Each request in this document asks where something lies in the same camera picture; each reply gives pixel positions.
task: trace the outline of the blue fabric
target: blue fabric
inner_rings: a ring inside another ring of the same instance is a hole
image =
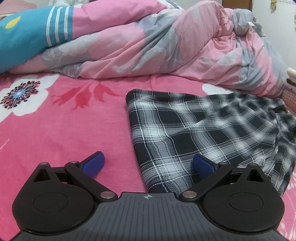
[[[0,73],[24,63],[49,47],[71,40],[73,9],[57,6],[30,9],[1,20]]]
[[[82,171],[89,175],[91,178],[94,178],[105,164],[104,154],[101,152],[93,159],[89,160],[86,164],[83,165]]]
[[[194,155],[193,157],[193,168],[202,179],[208,177],[215,171],[215,168],[211,164],[198,155]]]

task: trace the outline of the pink bed sheet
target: pink bed sheet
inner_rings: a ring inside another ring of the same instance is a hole
[[[40,74],[0,79],[3,240],[10,240],[19,232],[11,206],[40,162],[63,166],[99,150],[106,160],[97,181],[118,195],[124,191],[146,192],[133,150],[125,103],[127,92],[134,88],[199,96],[230,93],[211,84],[168,75],[86,80]],[[295,187],[294,172],[283,195],[286,211],[278,229],[289,240],[296,240]]]

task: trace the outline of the pink and gray comforter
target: pink and gray comforter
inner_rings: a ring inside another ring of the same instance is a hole
[[[254,95],[281,94],[286,67],[249,10],[224,9],[214,1],[186,11],[165,0],[146,5],[101,0],[75,6],[73,40],[10,73],[50,71],[92,79],[168,73]]]

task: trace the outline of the yellow teardrop shape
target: yellow teardrop shape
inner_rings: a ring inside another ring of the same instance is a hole
[[[17,24],[17,22],[20,20],[20,16],[18,16],[17,18],[11,20],[10,22],[8,22],[8,24],[6,24],[5,28],[9,29],[12,28],[14,25]]]

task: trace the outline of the brown door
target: brown door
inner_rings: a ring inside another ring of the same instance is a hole
[[[223,0],[222,5],[226,8],[244,8],[252,11],[253,0]]]

